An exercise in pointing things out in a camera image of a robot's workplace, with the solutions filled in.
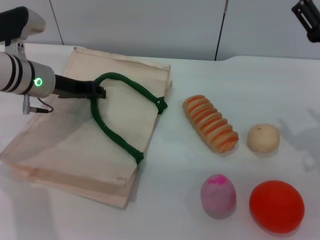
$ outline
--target beige cloth bag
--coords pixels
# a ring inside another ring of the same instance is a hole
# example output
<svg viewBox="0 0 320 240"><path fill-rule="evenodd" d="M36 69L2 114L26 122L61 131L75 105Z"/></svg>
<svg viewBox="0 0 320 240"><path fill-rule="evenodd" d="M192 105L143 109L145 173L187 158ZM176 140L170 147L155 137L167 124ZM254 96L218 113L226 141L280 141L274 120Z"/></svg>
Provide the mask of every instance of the beige cloth bag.
<svg viewBox="0 0 320 240"><path fill-rule="evenodd" d="M167 64L85 48L74 49L65 76L90 81L107 72L125 75L156 97L163 97L171 86ZM121 81L108 79L101 86L106 90L106 99L99 99L102 119L144 152L157 107ZM52 95L47 102L54 112L35 114L1 159L34 182L124 207L137 173L135 159L99 128L88 99Z"/></svg>

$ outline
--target green led light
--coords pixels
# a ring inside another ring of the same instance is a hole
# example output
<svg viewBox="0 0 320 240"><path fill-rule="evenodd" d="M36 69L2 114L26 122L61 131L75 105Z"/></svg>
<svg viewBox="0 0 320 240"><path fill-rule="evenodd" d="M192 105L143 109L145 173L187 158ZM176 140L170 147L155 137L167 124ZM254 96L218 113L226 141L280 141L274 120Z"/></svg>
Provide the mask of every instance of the green led light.
<svg viewBox="0 0 320 240"><path fill-rule="evenodd" d="M37 87L40 87L42 85L42 79L40 77L37 77L34 81L34 85Z"/></svg>

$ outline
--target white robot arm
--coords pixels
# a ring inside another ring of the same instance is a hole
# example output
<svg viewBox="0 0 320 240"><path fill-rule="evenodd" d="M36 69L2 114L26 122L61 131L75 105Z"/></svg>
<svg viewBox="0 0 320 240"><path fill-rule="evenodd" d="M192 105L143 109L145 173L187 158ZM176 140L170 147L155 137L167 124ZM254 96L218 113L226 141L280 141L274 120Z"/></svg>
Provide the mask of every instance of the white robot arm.
<svg viewBox="0 0 320 240"><path fill-rule="evenodd" d="M105 99L106 91L95 82L59 76L49 66L27 60L23 40L45 27L44 19L24 6L0 13L0 42L5 44L5 52L0 52L0 91L24 95L23 114L48 112L30 107L30 96Z"/></svg>

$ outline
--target green rope handle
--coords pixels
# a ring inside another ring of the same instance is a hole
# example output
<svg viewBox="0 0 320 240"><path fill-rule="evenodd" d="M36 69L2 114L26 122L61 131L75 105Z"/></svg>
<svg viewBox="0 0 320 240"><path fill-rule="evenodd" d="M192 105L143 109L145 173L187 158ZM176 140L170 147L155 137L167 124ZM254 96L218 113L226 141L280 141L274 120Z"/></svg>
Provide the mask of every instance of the green rope handle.
<svg viewBox="0 0 320 240"><path fill-rule="evenodd" d="M147 99L149 99L151 102L153 102L156 107L158 108L158 114L162 114L164 109L168 107L167 103L165 102L165 97L155 97L151 92L149 92L146 88L141 86L139 83L130 80L124 75L121 75L119 73L115 72L108 72L104 73L101 76L99 76L96 80L94 80L98 85L100 85L104 80L106 79L112 79L112 80L119 80L126 84L128 84L130 87L132 87L134 90L145 96ZM140 152L139 150L135 149L133 146L131 146L129 143L126 142L121 136L116 134L114 131L112 131L110 128L107 127L105 122L103 121L98 107L98 99L91 98L91 114L93 116L93 119L98 124L98 126L101 128L101 130L116 144L118 144L120 147L122 147L124 150L126 150L130 155L132 155L135 158L135 162L137 165L144 159L144 153Z"/></svg>

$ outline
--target beige ball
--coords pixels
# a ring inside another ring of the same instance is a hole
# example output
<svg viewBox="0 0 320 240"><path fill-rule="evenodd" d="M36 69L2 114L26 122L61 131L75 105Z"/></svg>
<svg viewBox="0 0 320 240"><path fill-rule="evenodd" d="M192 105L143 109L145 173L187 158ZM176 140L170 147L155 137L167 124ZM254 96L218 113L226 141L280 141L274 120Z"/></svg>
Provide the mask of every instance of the beige ball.
<svg viewBox="0 0 320 240"><path fill-rule="evenodd" d="M279 146L280 134L271 124L258 124L248 132L246 143L253 152L271 153Z"/></svg>

